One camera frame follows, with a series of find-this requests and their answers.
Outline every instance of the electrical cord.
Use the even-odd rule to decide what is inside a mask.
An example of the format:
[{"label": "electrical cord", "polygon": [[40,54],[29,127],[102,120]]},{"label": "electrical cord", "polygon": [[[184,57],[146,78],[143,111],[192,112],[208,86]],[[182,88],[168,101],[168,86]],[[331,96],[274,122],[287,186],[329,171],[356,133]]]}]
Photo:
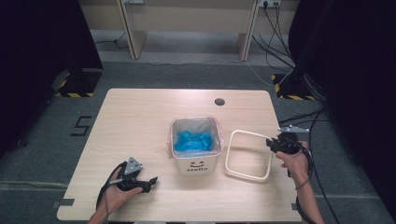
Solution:
[{"label": "electrical cord", "polygon": [[322,91],[322,88],[317,85],[311,77],[309,77],[307,74],[304,75],[304,80],[306,85],[308,86],[308,90],[312,93],[315,99],[319,101],[326,101],[326,96],[323,95],[323,93],[319,93],[317,87]]},{"label": "electrical cord", "polygon": [[317,114],[317,113],[320,113],[320,112],[323,111],[323,110],[324,110],[324,107],[321,107],[321,108],[319,108],[319,109],[314,110],[313,112],[311,112],[311,113],[309,113],[309,114],[302,114],[302,115],[293,116],[293,117],[288,118],[288,119],[283,119],[283,120],[279,121],[278,123],[279,123],[279,124],[282,124],[282,123],[285,123],[285,122],[287,122],[287,121],[291,121],[291,120],[295,120],[295,119],[303,119],[303,118],[305,118],[305,117],[311,117],[312,115],[315,115],[315,114]]},{"label": "electrical cord", "polygon": [[[329,120],[329,119],[317,119],[317,120],[316,120],[316,122],[319,122],[319,121],[323,121],[323,122],[332,122],[332,121]],[[310,120],[300,121],[300,122],[297,122],[297,123],[293,123],[292,126],[296,126],[296,125],[298,125],[298,124],[307,123],[307,122],[313,122],[313,120],[310,119]]]},{"label": "electrical cord", "polygon": [[118,49],[127,49],[128,46],[126,47],[120,47],[119,46],[119,41],[125,36],[125,32],[122,34],[122,36],[118,39],[115,40],[103,40],[103,41],[95,41],[95,44],[102,44],[102,43],[114,43]]},{"label": "electrical cord", "polygon": [[[309,136],[308,136],[308,141],[309,141],[309,148],[310,148],[310,151],[311,151],[312,161],[314,160],[314,154],[313,154],[313,149],[312,149],[312,145],[311,145],[311,143],[312,143],[312,141],[311,141],[311,139],[312,139],[312,130],[314,129],[314,124],[315,124],[315,122],[317,121],[319,115],[320,115],[321,112],[323,112],[323,111],[324,111],[324,109],[321,110],[319,113],[317,113],[317,115],[315,116],[314,121],[312,122],[311,127],[310,127],[310,129],[309,129],[310,132],[309,132]],[[323,194],[323,198],[324,198],[324,200],[326,201],[326,204],[329,206],[329,208],[330,208],[330,210],[331,210],[331,212],[332,212],[332,216],[334,217],[335,222],[336,222],[336,223],[340,223],[340,221],[338,220],[337,215],[335,214],[334,210],[332,209],[332,205],[330,204],[329,199],[327,198],[326,193],[324,192],[324,189],[323,189],[323,186],[322,186],[322,184],[321,184],[321,182],[320,182],[320,179],[319,179],[319,176],[318,176],[318,171],[317,171],[317,168],[315,167],[315,165],[314,165],[314,173],[315,173],[315,178],[317,179],[317,182],[318,182],[320,191],[321,191],[321,193]]]},{"label": "electrical cord", "polygon": [[295,146],[297,146],[306,156],[306,159],[308,160],[308,178],[311,179],[312,176],[312,171],[314,170],[315,164],[314,164],[314,159],[311,155],[311,153],[308,151],[308,149],[306,149],[305,147],[301,146],[301,144],[296,143],[292,140],[290,140],[287,137],[283,137],[282,139],[286,140],[289,143],[294,144]]},{"label": "electrical cord", "polygon": [[280,42],[282,43],[283,47],[285,48],[285,51],[286,51],[286,52],[288,53],[288,55],[290,56],[289,48],[287,47],[287,45],[286,45],[285,42],[283,41],[282,36],[279,35],[279,34],[280,34],[280,26],[279,26],[279,7],[277,6],[277,4],[275,4],[275,6],[276,6],[276,25],[275,25],[275,26],[274,26],[274,24],[272,23],[270,17],[268,16],[268,13],[267,13],[267,7],[268,7],[268,2],[267,2],[267,1],[264,1],[264,14],[265,14],[267,20],[270,22],[271,27],[272,27],[273,30],[274,30],[273,36],[274,36],[274,35],[277,36],[277,38],[280,40]]},{"label": "electrical cord", "polygon": [[106,221],[105,221],[105,223],[106,223],[106,224],[108,223],[108,217],[109,217],[106,192],[107,192],[107,189],[108,189],[110,186],[116,185],[116,184],[117,184],[117,182],[114,182],[114,183],[111,182],[111,177],[113,177],[113,175],[116,173],[116,171],[117,171],[120,167],[122,167],[122,165],[124,165],[124,163],[125,163],[125,162],[120,163],[116,168],[114,168],[114,170],[111,172],[110,176],[109,176],[108,179],[106,180],[106,183],[105,183],[105,184],[102,186],[102,188],[100,189],[98,198],[96,199],[96,209],[98,208],[99,203],[101,202],[102,198],[105,199],[105,207],[106,207]]},{"label": "electrical cord", "polygon": [[[289,67],[294,67],[293,65],[291,65],[290,63],[288,63],[288,62],[286,62],[285,60],[283,60],[283,59],[281,59],[278,55],[276,55],[275,53],[273,53],[271,50],[269,50],[269,48],[270,49],[273,49],[273,48],[271,48],[267,43],[265,43],[263,40],[263,42],[264,42],[264,44],[266,45],[266,47],[264,47],[262,44],[260,44],[259,43],[259,41],[257,41],[257,39],[256,39],[256,37],[253,35],[252,36],[253,37],[253,40],[260,46],[260,48],[262,49],[262,50],[264,50],[265,52],[268,52],[268,53],[270,53],[271,55],[273,55],[274,57],[276,57],[278,60],[280,60],[282,63],[284,63],[284,64],[286,64],[287,66],[289,66]],[[272,67],[272,68],[274,68],[274,69],[277,69],[277,70],[281,70],[281,71],[285,71],[285,72],[289,72],[288,70],[285,70],[285,69],[281,69],[281,68],[276,68],[276,67],[273,67],[271,64],[269,64],[268,63],[268,65],[270,66],[270,67]]]},{"label": "electrical cord", "polygon": [[[264,41],[264,39],[262,38],[262,35],[261,35],[261,34],[259,34],[259,37],[260,37],[260,39],[262,40],[262,43],[263,43],[265,46],[268,46],[268,44],[267,44],[267,43]],[[288,58],[291,59],[291,57],[290,57],[287,53],[284,53],[284,52],[282,52],[282,51],[280,51],[280,50],[274,49],[274,48],[272,48],[271,46],[268,47],[268,48],[270,48],[270,49],[272,49],[272,50],[274,50],[274,51],[276,51],[276,52],[278,52],[278,53],[280,53],[280,54],[282,54],[282,55],[284,55],[284,56],[286,56],[286,57],[288,57]]]},{"label": "electrical cord", "polygon": [[277,30],[279,31],[279,40],[280,40],[280,42],[282,42],[283,47],[285,48],[285,51],[291,58],[289,47],[285,44],[283,37],[282,37],[282,33],[280,32],[280,24],[279,24],[280,6],[278,5],[278,3],[275,3],[275,10],[276,10],[276,26],[277,26]]}]

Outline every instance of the smiley face sticker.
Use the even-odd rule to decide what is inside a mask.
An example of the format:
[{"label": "smiley face sticker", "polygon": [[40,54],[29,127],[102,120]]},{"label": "smiley face sticker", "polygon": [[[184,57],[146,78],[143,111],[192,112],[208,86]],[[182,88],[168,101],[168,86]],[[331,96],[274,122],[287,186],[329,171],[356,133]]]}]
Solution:
[{"label": "smiley face sticker", "polygon": [[207,168],[204,166],[205,164],[203,161],[192,161],[190,163],[190,168],[187,169],[187,172],[206,171]]}]

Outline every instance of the wrist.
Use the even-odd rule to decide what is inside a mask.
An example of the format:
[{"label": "wrist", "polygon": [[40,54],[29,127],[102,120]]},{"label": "wrist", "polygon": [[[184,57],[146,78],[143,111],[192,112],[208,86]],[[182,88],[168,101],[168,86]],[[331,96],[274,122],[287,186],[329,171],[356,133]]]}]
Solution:
[{"label": "wrist", "polygon": [[308,174],[296,174],[293,176],[294,185],[299,188],[301,185],[306,184],[309,181]]},{"label": "wrist", "polygon": [[107,220],[107,214],[106,211],[103,211],[101,209],[96,210],[95,213],[90,218],[90,221],[88,222],[89,224],[102,224],[105,223]]}]

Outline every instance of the floor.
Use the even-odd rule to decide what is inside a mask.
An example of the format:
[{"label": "floor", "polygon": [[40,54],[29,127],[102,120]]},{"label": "floor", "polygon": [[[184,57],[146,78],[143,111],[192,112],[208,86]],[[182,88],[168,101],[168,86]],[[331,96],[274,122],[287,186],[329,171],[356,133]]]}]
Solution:
[{"label": "floor", "polygon": [[[132,60],[128,43],[123,31],[92,30],[93,40],[97,43],[102,61],[105,62],[136,62],[136,63],[241,63],[246,65],[271,65],[288,67],[252,41],[246,62],[239,60],[239,52],[235,35],[188,33],[188,32],[148,32],[143,52],[138,60]],[[285,52],[279,39],[271,35],[255,35],[262,43],[270,43],[270,47]],[[287,43],[288,37],[282,36]],[[292,63],[290,57],[279,55],[282,60]]]},{"label": "floor", "polygon": [[[213,63],[241,65],[250,68],[252,76],[259,74],[260,71],[262,71],[263,66],[273,66],[282,73],[291,71],[292,68],[285,65],[280,60],[293,64],[291,58],[283,54],[277,53],[279,58],[267,54],[254,41],[251,43],[247,61],[241,62],[239,60],[239,52],[236,45],[235,35],[164,32],[148,33],[144,50],[138,60],[132,60],[123,31],[92,30],[92,37],[96,42],[100,58],[104,63]],[[267,43],[271,39],[270,35],[255,35],[255,37],[259,41],[262,41],[262,37],[262,39]],[[283,38],[284,42],[287,43],[287,36],[283,36]],[[271,47],[281,52],[285,52],[279,39],[273,38],[271,41]],[[118,78],[116,80],[117,82],[119,80],[124,81],[124,79],[116,76],[114,76],[114,78]],[[91,99],[58,99],[56,104],[49,109],[46,117],[39,121],[36,128],[32,131],[32,135],[36,134],[40,136],[37,137],[37,139],[34,139],[34,142],[31,145],[31,147],[34,147],[34,150],[27,150],[29,148],[26,148],[25,150],[15,150],[13,153],[10,153],[7,158],[12,162],[9,164],[0,162],[0,179],[21,179],[24,181],[34,180],[29,175],[29,172],[18,171],[18,169],[28,166],[27,162],[21,161],[20,157],[25,156],[24,158],[31,159],[32,153],[40,150],[52,150],[53,155],[50,157],[47,153],[42,154],[42,156],[40,154],[40,160],[44,162],[40,162],[39,164],[35,163],[35,167],[33,167],[32,170],[48,170],[48,163],[55,163],[53,160],[60,160],[59,157],[67,157],[67,160],[62,159],[62,161],[70,163],[66,163],[64,165],[75,167],[76,165],[74,162],[78,161],[80,155],[78,150],[82,150],[86,139],[74,138],[73,140],[69,140],[69,133],[74,130],[74,123],[71,125],[70,120],[75,121],[76,115],[70,115],[65,108],[73,106],[80,115],[91,114],[92,110],[98,110],[100,107],[101,100],[98,98],[101,97],[96,94],[96,97],[92,97]],[[276,109],[281,111],[285,118],[295,115],[296,112],[303,113],[307,112],[305,110],[311,111],[312,108],[317,108],[317,103],[318,102],[315,101],[293,101],[285,103],[281,102],[279,99],[274,101]],[[56,125],[53,125],[52,123],[55,120],[58,126],[62,126],[62,129],[54,128]],[[337,139],[333,126],[328,122],[320,122],[317,130],[320,131],[316,132],[316,147],[329,148],[332,150],[322,151],[320,154],[318,153],[316,161],[318,161],[318,167],[321,174],[326,177],[323,179],[323,184],[329,192],[329,197],[334,204],[334,209],[338,212],[338,216],[346,223],[364,223],[362,220],[373,221],[366,223],[374,223],[376,221],[378,221],[377,223],[392,223],[389,216],[387,216],[387,211],[384,209],[383,204],[377,195],[375,195],[375,192],[373,191],[364,172],[361,168],[352,164],[353,162],[345,156],[346,153],[343,150],[343,144],[339,139]],[[48,138],[46,136],[46,133],[48,132],[56,133],[55,137]],[[53,150],[55,148],[59,148],[60,143],[64,142],[65,139],[67,142],[59,149],[59,152],[57,150]],[[330,157],[334,157],[334,160],[341,165],[337,167],[330,166],[327,163]],[[18,175],[8,175],[7,169],[13,169],[12,171]],[[13,216],[13,219],[15,220],[18,220],[18,218],[24,220],[24,218],[35,218],[36,214],[40,213],[42,217],[37,217],[36,220],[54,220],[53,223],[66,223],[59,220],[55,221],[56,217],[54,215],[56,214],[57,209],[57,204],[54,203],[54,200],[58,201],[62,199],[64,190],[67,188],[66,184],[59,184],[64,182],[59,176],[70,176],[72,174],[72,171],[70,171],[70,174],[69,171],[67,171],[66,175],[62,174],[65,170],[66,169],[62,169],[62,167],[56,167],[56,169],[54,168],[54,171],[59,174],[53,174],[53,172],[51,172],[51,175],[49,176],[40,176],[40,179],[44,179],[49,183],[58,183],[56,185],[35,186],[34,188],[27,188],[26,186],[23,188],[15,188],[15,183],[8,183],[11,187],[4,186],[4,183],[0,183],[0,205],[7,205],[0,209],[0,222],[2,221],[1,215],[4,214],[7,216]],[[312,182],[313,187],[317,189],[318,184],[314,180]],[[323,196],[319,194],[317,195],[317,199],[320,203],[321,210],[324,211],[323,215],[327,217],[328,223],[334,223],[332,215],[329,212],[329,208],[323,200]]]}]

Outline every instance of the gray carpet floor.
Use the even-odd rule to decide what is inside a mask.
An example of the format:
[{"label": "gray carpet floor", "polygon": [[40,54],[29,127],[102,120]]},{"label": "gray carpet floor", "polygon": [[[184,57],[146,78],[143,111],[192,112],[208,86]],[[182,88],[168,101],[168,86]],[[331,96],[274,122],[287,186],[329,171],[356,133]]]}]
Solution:
[{"label": "gray carpet floor", "polygon": [[[269,84],[270,76],[278,73],[266,66],[252,68]],[[104,63],[93,97],[53,97],[26,136],[29,144],[16,147],[1,158],[0,223],[85,223],[60,221],[56,217],[57,204],[64,196],[91,128],[83,136],[71,133],[81,133],[81,129],[75,128],[81,116],[91,117],[80,124],[92,127],[107,91],[112,88],[266,90],[278,120],[322,108],[320,101],[277,98],[273,86],[260,81],[242,64]],[[297,119],[283,125],[306,121],[298,126],[310,128],[312,119]],[[342,135],[326,112],[321,113],[311,134],[319,180],[340,222],[393,223],[363,170],[348,157]],[[308,134],[300,134],[300,139],[308,140]],[[327,223],[335,223],[314,176],[311,182],[322,215]]]}]

